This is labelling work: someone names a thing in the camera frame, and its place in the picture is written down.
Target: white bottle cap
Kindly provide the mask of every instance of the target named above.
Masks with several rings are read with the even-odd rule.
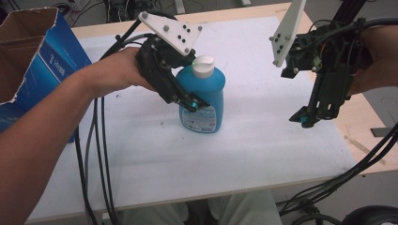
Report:
[[[214,59],[211,56],[198,56],[192,63],[193,74],[198,78],[207,78],[214,72]]]

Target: human hand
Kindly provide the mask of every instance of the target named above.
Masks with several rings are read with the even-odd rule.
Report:
[[[95,98],[103,97],[111,92],[125,89],[129,86],[143,86],[148,90],[153,87],[141,76],[136,65],[137,48],[128,47],[120,52],[85,67],[79,71],[84,76],[85,83],[91,84]]]
[[[362,41],[374,62],[359,69],[348,95],[378,87],[398,86],[398,26],[378,26],[362,32]]]

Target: cardboard box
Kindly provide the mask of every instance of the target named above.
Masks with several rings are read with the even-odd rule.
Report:
[[[0,132],[89,64],[56,8],[10,13],[0,26]]]

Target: detergent bottle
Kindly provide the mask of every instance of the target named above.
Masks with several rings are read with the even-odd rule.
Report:
[[[182,68],[176,75],[177,81],[184,89],[195,94],[209,104],[197,112],[190,112],[179,107],[182,125],[199,133],[214,133],[222,125],[223,93],[225,77],[214,67],[211,56],[198,56],[192,65]]]

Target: black wire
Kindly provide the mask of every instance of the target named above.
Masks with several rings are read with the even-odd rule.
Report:
[[[17,4],[14,0],[12,0],[12,2],[13,2],[14,5],[18,8],[18,10],[21,10],[20,6],[18,6],[18,4]]]
[[[161,1],[160,0],[155,0],[155,6],[156,6],[156,3],[159,3],[159,6],[161,6],[161,10],[163,10],[163,5],[161,4]]]
[[[337,188],[341,187],[343,184],[345,184],[347,181],[349,181],[350,179],[352,179],[353,177],[355,177],[356,175],[358,175],[359,173],[363,172],[364,170],[368,169],[370,166],[374,165],[375,163],[377,163],[381,158],[383,158],[391,149],[392,147],[396,144],[396,142],[398,141],[398,123],[391,129],[391,131],[389,132],[389,134],[384,137],[376,146],[375,148],[365,157],[363,158],[359,163],[357,163],[353,168],[351,168],[349,171],[343,173],[342,175],[333,178],[323,184],[314,186],[314,187],[310,187],[307,188],[303,191],[301,191],[300,193],[296,194],[292,199],[290,199],[287,204],[284,206],[284,208],[280,211],[280,216],[284,216],[290,212],[299,210],[301,208],[305,208],[311,204],[315,204],[318,203],[320,201],[322,201],[323,199],[327,198],[329,195],[331,195]],[[377,155],[375,157],[375,154],[381,149],[381,147],[383,145],[386,144],[386,142],[388,142],[388,144],[384,147],[384,149],[379,153],[379,155]],[[296,202],[297,198],[300,194],[307,192],[308,190],[314,189],[314,188],[321,188],[323,187],[325,184],[331,183],[333,181],[339,180],[339,182],[337,182],[337,184],[334,184],[331,187],[327,187],[325,188],[324,191],[322,191],[321,193],[315,195],[314,197],[312,197],[311,199],[309,199],[309,201],[293,207],[291,209],[287,210],[288,204],[290,204],[291,202]]]
[[[52,5],[52,8],[58,8],[62,16],[65,16],[68,14],[68,12],[70,12],[70,6],[66,3],[54,4]]]
[[[108,201],[108,193],[106,190],[106,186],[105,186],[105,178],[104,178],[104,174],[103,174],[103,166],[102,166],[102,156],[101,156],[101,151],[100,151],[100,133],[99,133],[99,124],[98,124],[98,99],[94,99],[94,113],[93,113],[93,119],[94,119],[94,130],[95,130],[95,137],[96,137],[96,144],[97,144],[97,153],[98,153],[98,159],[99,159],[99,174],[100,174],[100,181],[101,181],[101,186],[102,186],[102,194],[103,194],[103,198],[105,200],[105,205],[106,205],[106,209],[108,211],[109,214],[109,218],[112,222],[112,224],[115,224],[115,219],[113,214],[111,213],[111,208],[109,205],[109,201]]]
[[[131,42],[130,44],[143,45],[143,43],[136,42],[136,41],[133,41],[133,42]]]
[[[83,14],[85,14],[85,13],[86,13],[88,10],[90,10],[92,7],[95,7],[95,6],[99,5],[99,4],[102,4],[102,3],[101,3],[101,2],[100,2],[100,3],[96,3],[96,4],[94,4],[93,6],[89,7],[88,9],[82,11],[82,12],[79,14],[79,16],[77,16],[77,18],[76,18],[76,20],[74,21],[72,27],[74,27],[74,25],[76,24],[76,22],[79,20],[79,18],[80,18]]]
[[[363,24],[363,29],[372,27],[372,26],[377,26],[377,25],[395,25],[398,24],[398,18],[383,18],[383,19],[375,19],[371,20],[368,22],[365,22]],[[353,32],[358,29],[358,26],[354,23],[352,25],[347,25],[343,26],[341,28],[332,30],[328,32],[326,35],[320,37],[318,40],[316,40],[311,46],[312,48],[317,48],[319,45],[322,43],[326,42],[328,39],[333,38],[335,36],[348,33],[348,32]]]
[[[85,145],[84,168],[85,168],[85,186],[88,188],[88,156],[90,154],[91,137],[95,126],[94,116],[91,120],[90,130],[88,131],[87,143]]]
[[[342,224],[342,222],[340,222],[339,220],[337,220],[334,217],[330,217],[330,216],[326,216],[326,215],[322,215],[322,214],[312,214],[312,215],[306,215],[306,216],[296,219],[295,221],[292,222],[292,225],[300,225],[304,222],[308,222],[308,221],[311,221],[314,219],[321,219],[321,220],[327,221],[327,222],[329,222],[331,224],[335,224],[335,225]]]
[[[310,33],[310,31],[313,29],[313,27],[317,24],[317,23],[321,23],[321,22],[328,22],[331,23],[331,20],[319,20],[319,21],[315,21],[311,26],[310,29],[308,29],[308,33]]]
[[[12,9],[15,11],[16,9],[15,9],[14,5],[12,5],[11,1],[8,0],[8,3],[12,7]]]
[[[117,214],[114,206],[114,198],[112,195],[112,185],[111,185],[111,177],[109,175],[109,163],[108,163],[108,150],[106,144],[106,132],[105,132],[105,97],[101,98],[101,123],[102,123],[102,143],[103,143],[103,155],[105,159],[105,171],[106,171],[106,179],[108,182],[108,192],[109,192],[109,202],[111,204],[111,213],[115,219],[117,224],[120,224],[117,219]]]
[[[113,53],[116,53],[119,50],[121,50],[122,48],[124,48],[126,46],[126,44],[128,44],[128,43],[124,43],[124,41],[132,34],[132,32],[138,27],[138,25],[140,23],[141,23],[140,20],[136,20],[135,23],[129,28],[129,30],[123,35],[123,37],[116,36],[116,43],[111,46],[111,48],[101,57],[101,59],[103,59],[103,58],[105,58],[105,57],[107,57],[107,56],[109,56],[109,55],[111,55]],[[117,214],[115,212],[115,206],[114,206],[114,203],[113,203],[112,186],[111,186],[111,179],[110,179],[110,174],[109,174],[109,163],[108,163],[108,157],[107,157],[107,146],[106,146],[107,144],[106,144],[106,135],[105,135],[104,97],[101,99],[101,103],[102,103],[101,104],[101,110],[102,110],[101,123],[102,123],[102,138],[103,138],[102,141],[103,141],[103,148],[104,148],[105,171],[107,173],[106,176],[107,176],[107,181],[108,181],[108,192],[109,192],[109,198],[110,198],[109,202],[110,203],[108,202],[108,194],[107,194],[107,191],[106,191],[104,175],[103,175],[103,168],[102,168],[102,159],[101,159],[101,152],[100,152],[100,135],[99,135],[99,128],[98,128],[98,125],[99,125],[98,124],[98,99],[96,98],[96,99],[94,99],[94,111],[93,111],[92,124],[94,124],[95,135],[96,135],[96,144],[97,144],[97,151],[98,151],[98,157],[99,157],[99,173],[100,173],[100,178],[101,178],[102,193],[103,193],[103,196],[104,196],[104,200],[105,200],[106,208],[107,208],[107,211],[108,211],[108,215],[109,215],[109,218],[110,218],[112,224],[120,224],[118,219],[117,219]],[[91,138],[92,132],[93,132],[93,130],[91,128],[90,129],[90,134],[89,134],[90,138]],[[81,179],[81,180],[82,180],[82,187],[86,187],[86,185],[84,184],[84,179]]]
[[[85,185],[85,180],[84,180],[84,167],[83,167],[83,159],[82,159],[82,149],[80,146],[80,137],[79,137],[79,127],[75,129],[74,132],[74,138],[75,138],[75,145],[76,145],[76,155],[77,155],[77,160],[79,164],[79,174],[80,174],[80,182],[82,184],[82,193],[83,193],[83,199],[84,199],[84,205],[85,205],[85,210],[88,213],[88,215],[91,218],[91,221],[93,224],[98,225],[98,222],[96,220],[96,217],[94,216],[93,210],[91,209],[90,202],[87,197],[87,188]]]

